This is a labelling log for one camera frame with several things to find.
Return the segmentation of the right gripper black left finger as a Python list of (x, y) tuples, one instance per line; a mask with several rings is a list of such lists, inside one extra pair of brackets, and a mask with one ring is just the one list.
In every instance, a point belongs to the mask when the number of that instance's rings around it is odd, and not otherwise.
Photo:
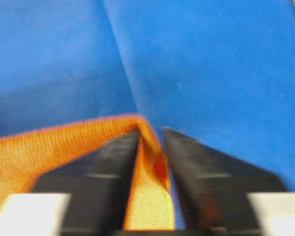
[(138, 143), (132, 131), (38, 179), (33, 193), (71, 195), (60, 235), (107, 236), (122, 229)]

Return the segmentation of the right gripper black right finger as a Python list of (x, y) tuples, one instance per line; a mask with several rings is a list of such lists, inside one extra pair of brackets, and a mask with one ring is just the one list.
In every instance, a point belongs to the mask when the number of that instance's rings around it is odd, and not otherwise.
[(277, 175), (169, 128), (163, 128), (163, 140), (188, 230), (261, 235), (247, 194), (286, 192)]

